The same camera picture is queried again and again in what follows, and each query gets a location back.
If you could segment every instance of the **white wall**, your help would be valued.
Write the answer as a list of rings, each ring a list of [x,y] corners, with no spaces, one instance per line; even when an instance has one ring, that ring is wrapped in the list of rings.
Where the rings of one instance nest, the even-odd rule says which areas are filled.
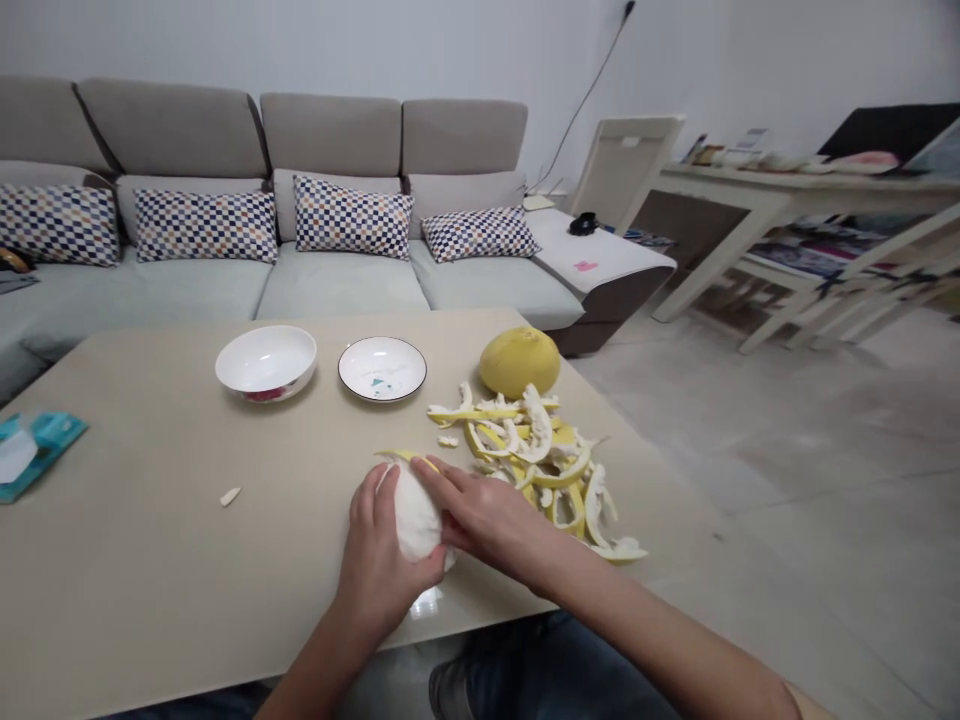
[[[255,98],[296,91],[519,100],[530,108],[521,167],[533,176],[553,153],[595,67],[597,6],[598,0],[0,0],[0,73],[219,85]]]
[[[960,101],[957,0],[640,0],[621,43],[594,121],[683,112],[677,154],[750,127],[815,152],[857,107]]]
[[[495,97],[530,107],[521,167],[556,144],[622,0],[2,0],[0,73],[261,92]],[[960,100],[957,0],[638,0],[548,182],[572,187],[602,117],[816,150],[857,106]]]

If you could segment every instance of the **hand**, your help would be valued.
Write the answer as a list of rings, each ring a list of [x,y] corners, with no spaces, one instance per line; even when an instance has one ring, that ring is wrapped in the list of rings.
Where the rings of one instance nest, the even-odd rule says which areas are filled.
[[[354,493],[340,583],[331,606],[341,622],[362,629],[372,649],[396,629],[424,590],[443,579],[443,545],[417,563],[400,552],[395,504],[399,476],[398,467],[387,471],[381,463]]]
[[[554,571],[584,546],[497,478],[471,475],[439,458],[414,458],[410,467],[446,513],[441,541],[546,597]]]

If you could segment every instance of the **person's left hand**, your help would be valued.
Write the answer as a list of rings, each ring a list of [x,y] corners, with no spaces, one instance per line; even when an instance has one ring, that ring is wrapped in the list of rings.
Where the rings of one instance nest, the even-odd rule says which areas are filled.
[[[417,563],[400,552],[395,504],[399,476],[398,467],[387,471],[381,463],[354,493],[340,584],[331,608],[342,622],[362,632],[372,649],[396,629],[424,590],[443,579],[443,545]]]

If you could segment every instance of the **tile floor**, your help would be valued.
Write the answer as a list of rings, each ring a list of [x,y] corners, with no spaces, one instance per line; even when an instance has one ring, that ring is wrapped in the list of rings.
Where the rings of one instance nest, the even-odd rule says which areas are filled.
[[[704,315],[649,311],[573,365],[751,540],[652,589],[841,718],[960,719],[960,326],[920,311],[860,348],[743,357]],[[443,654],[381,656],[387,716],[430,717]],[[342,717],[385,717],[367,696]]]

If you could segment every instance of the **sofa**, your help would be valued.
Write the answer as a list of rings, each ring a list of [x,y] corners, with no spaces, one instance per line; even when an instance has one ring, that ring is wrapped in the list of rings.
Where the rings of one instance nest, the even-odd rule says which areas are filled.
[[[0,295],[0,404],[91,333],[128,327],[509,305],[554,334],[565,354],[592,352],[674,268],[616,239],[624,252],[651,257],[634,258],[642,270],[607,293],[598,320],[590,293],[549,264],[433,259],[420,219],[522,203],[516,166],[527,109],[515,102],[266,93],[258,108],[238,90],[9,76],[0,77],[0,108],[0,184],[113,188],[122,244],[115,268],[41,263],[39,283]],[[412,195],[409,261],[298,252],[295,174]],[[276,264],[138,262],[136,188],[272,189]]]

